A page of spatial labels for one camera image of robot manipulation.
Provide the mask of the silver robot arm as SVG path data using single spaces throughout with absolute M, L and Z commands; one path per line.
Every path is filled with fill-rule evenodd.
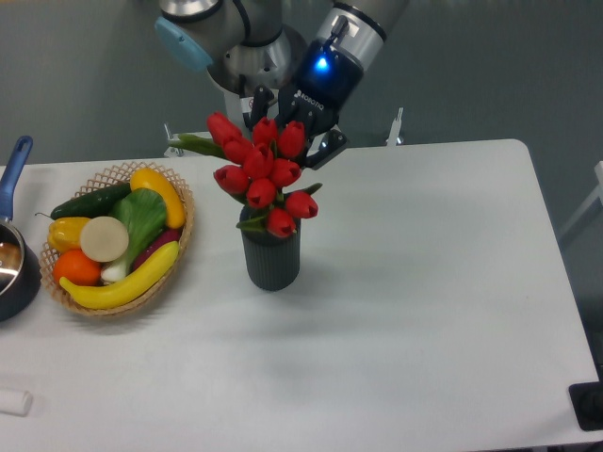
M 162 1 L 155 33 L 172 57 L 205 72 L 226 116 L 250 133 L 262 117 L 305 127 L 304 167 L 349 145 L 339 113 L 407 8 L 404 1 L 334 1 L 305 41 L 280 1 Z

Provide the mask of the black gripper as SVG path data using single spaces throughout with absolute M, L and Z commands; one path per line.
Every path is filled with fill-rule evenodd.
M 289 83 L 279 89 L 276 116 L 279 126 L 298 121 L 304 124 L 307 137 L 326 132 L 318 149 L 308 152 L 302 160 L 305 168 L 319 170 L 348 148 L 348 137 L 332 128 L 338 123 L 340 110 L 363 75 L 364 71 L 355 59 L 326 46 L 323 40 L 313 40 Z M 267 116 L 273 101 L 274 93 L 265 85 L 254 89 L 246 119 L 249 130 Z

